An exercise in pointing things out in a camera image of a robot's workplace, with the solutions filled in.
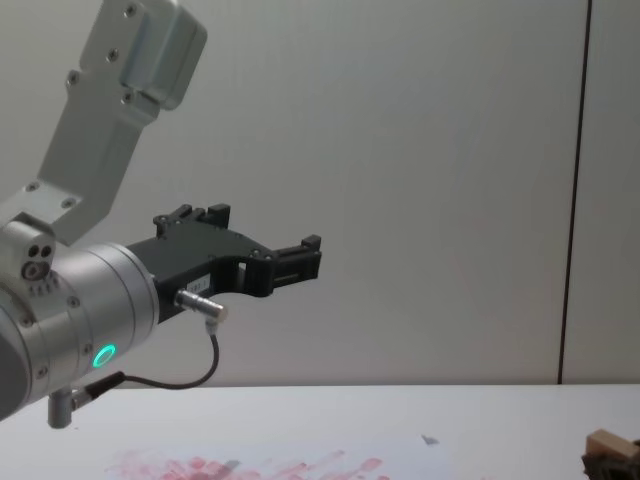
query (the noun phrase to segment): pink stain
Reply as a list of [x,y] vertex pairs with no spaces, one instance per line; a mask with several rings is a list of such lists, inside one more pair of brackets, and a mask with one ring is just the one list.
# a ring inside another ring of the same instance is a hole
[[245,472],[245,473],[241,473],[239,480],[261,480],[262,479],[262,475],[260,475],[260,473],[258,472]]
[[194,470],[202,470],[206,464],[207,461],[200,457],[195,457],[189,460],[189,466]]
[[306,470],[307,470],[307,464],[306,463],[299,463],[298,465],[295,465],[293,467],[285,468],[284,470],[280,470],[273,477],[269,477],[268,480],[290,478],[292,475],[297,475],[298,473],[304,473]]
[[[336,465],[346,458],[346,452],[336,450],[321,457],[315,463],[298,461],[280,462],[273,459],[253,470],[232,471],[227,465],[215,460],[193,457],[185,460],[167,459],[162,454],[129,452],[120,457],[120,465],[107,469],[121,480],[369,480],[369,474],[378,470],[383,461],[379,458],[365,460],[359,468],[345,471]],[[377,480],[391,480],[376,475]]]

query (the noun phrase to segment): metal connector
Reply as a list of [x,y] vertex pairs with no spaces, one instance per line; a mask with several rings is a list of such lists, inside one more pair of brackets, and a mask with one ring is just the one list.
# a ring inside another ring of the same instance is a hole
[[178,291],[174,304],[176,307],[200,313],[216,324],[224,322],[229,315],[229,310],[224,305],[184,289]]

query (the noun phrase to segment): gray wall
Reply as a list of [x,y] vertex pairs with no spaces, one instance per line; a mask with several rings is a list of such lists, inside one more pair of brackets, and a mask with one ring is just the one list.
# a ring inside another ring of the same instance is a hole
[[640,380],[640,3],[594,3],[564,378]]
[[[220,297],[216,383],[553,382],[586,2],[187,4],[210,32],[192,88],[83,243],[185,202],[230,203],[269,246],[324,237],[319,281]],[[37,171],[98,5],[3,2],[3,197]],[[113,368],[209,361],[185,315]]]

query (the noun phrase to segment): white table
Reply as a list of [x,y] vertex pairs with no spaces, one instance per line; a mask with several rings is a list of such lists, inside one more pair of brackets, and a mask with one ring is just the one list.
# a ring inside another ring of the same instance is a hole
[[64,431],[40,402],[0,424],[0,478],[100,478],[127,447],[435,437],[460,480],[584,479],[585,437],[640,437],[640,386],[118,390]]

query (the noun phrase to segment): black cable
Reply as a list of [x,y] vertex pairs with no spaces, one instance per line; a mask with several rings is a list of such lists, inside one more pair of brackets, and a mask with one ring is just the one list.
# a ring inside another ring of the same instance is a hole
[[157,382],[155,380],[149,380],[148,378],[135,377],[130,375],[125,375],[124,381],[126,382],[135,382],[140,383],[142,385],[147,385],[149,387],[162,388],[164,390],[188,390],[190,388],[196,388],[200,385],[204,384],[207,380],[213,377],[213,374],[216,373],[218,369],[218,364],[220,363],[220,345],[218,345],[218,338],[215,335],[211,336],[211,345],[213,345],[213,364],[207,373],[204,376],[194,382],[190,383],[163,383]]

